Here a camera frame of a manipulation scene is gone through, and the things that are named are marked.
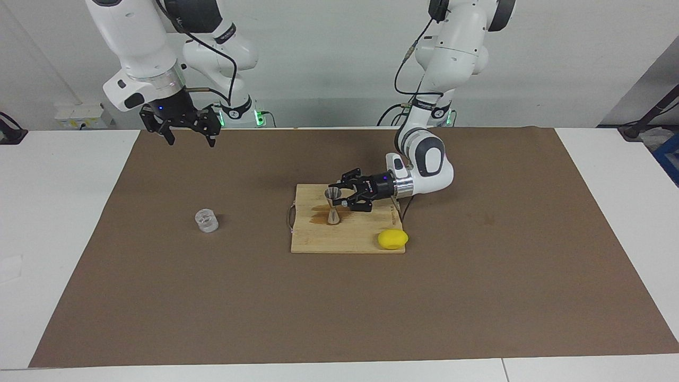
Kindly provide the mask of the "metal double jigger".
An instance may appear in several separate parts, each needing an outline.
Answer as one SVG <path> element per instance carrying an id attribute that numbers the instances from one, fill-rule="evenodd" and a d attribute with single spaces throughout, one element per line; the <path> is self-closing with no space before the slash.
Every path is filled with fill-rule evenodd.
<path id="1" fill-rule="evenodd" d="M 337 225 L 341 222 L 340 215 L 337 211 L 337 205 L 335 201 L 339 201 L 342 198 L 342 191 L 336 187 L 328 187 L 325 189 L 325 198 L 327 205 L 329 205 L 329 213 L 327 218 L 327 223 L 330 225 Z"/>

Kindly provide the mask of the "small clear glass cup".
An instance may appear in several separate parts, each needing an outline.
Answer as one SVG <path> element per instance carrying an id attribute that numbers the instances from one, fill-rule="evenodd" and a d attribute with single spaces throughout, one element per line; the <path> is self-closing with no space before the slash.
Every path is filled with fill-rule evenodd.
<path id="1" fill-rule="evenodd" d="M 197 211 L 195 215 L 197 227 L 203 233 L 211 233 L 219 228 L 219 221 L 213 210 L 203 209 Z"/>

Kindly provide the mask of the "wooden cutting board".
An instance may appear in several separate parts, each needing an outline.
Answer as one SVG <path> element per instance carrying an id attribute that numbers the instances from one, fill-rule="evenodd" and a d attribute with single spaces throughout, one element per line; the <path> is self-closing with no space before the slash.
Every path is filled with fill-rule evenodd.
<path id="1" fill-rule="evenodd" d="M 294 254 L 387 254 L 378 235 L 401 229 L 400 205 L 392 199 L 373 202 L 371 212 L 338 206 L 340 222 L 327 222 L 329 204 L 323 184 L 297 184 L 291 252 Z"/>

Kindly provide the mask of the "yellow lemon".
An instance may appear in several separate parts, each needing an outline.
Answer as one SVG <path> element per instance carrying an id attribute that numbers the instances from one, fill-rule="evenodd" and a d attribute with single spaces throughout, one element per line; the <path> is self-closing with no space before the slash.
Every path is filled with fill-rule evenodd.
<path id="1" fill-rule="evenodd" d="M 407 232 L 400 229 L 387 229 L 380 232 L 377 236 L 377 242 L 382 249 L 398 250 L 409 242 L 409 235 Z"/>

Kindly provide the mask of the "brown table mat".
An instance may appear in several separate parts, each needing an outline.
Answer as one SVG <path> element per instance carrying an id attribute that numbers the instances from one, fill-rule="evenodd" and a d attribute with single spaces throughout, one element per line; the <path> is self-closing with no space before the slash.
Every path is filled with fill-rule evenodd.
<path id="1" fill-rule="evenodd" d="M 679 353 L 553 129 L 436 132 L 454 183 L 371 255 L 293 254 L 286 214 L 392 131 L 141 133 L 30 367 Z"/>

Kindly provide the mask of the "white paper label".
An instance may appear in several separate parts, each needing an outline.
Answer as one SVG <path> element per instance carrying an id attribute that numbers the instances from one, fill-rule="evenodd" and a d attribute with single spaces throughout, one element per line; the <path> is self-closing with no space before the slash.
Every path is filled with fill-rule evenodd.
<path id="1" fill-rule="evenodd" d="M 22 275 L 23 256 L 0 258 L 0 284 L 15 280 Z"/>

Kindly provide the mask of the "black stand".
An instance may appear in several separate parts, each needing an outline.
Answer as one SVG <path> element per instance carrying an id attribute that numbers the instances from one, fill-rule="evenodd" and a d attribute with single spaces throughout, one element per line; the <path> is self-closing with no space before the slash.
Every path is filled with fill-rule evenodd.
<path id="1" fill-rule="evenodd" d="M 648 111 L 642 118 L 631 121 L 630 123 L 621 124 L 617 130 L 626 141 L 641 141 L 639 138 L 642 132 L 648 130 L 648 124 L 660 115 L 672 111 L 674 107 L 679 106 L 679 84 L 675 85 L 668 94 L 660 99 L 650 111 Z"/>

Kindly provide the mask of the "blue crate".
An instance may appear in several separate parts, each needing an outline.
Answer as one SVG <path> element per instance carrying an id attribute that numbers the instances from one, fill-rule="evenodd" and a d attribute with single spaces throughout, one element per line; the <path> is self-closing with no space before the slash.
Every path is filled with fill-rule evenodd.
<path id="1" fill-rule="evenodd" d="M 679 132 L 653 150 L 651 154 L 679 188 Z"/>

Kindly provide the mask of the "white wall socket box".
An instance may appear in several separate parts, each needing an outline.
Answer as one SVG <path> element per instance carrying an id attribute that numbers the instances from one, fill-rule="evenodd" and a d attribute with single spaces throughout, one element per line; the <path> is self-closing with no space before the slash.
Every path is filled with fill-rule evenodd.
<path id="1" fill-rule="evenodd" d="M 115 121 L 103 104 L 58 106 L 54 120 L 63 129 L 102 130 L 110 129 Z"/>

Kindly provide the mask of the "black clamp mount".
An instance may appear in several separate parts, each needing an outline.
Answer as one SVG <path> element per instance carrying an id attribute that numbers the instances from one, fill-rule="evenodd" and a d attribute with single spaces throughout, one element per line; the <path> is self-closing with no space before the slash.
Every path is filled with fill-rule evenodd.
<path id="1" fill-rule="evenodd" d="M 14 118 L 0 111 L 0 145 L 18 145 L 28 132 Z"/>

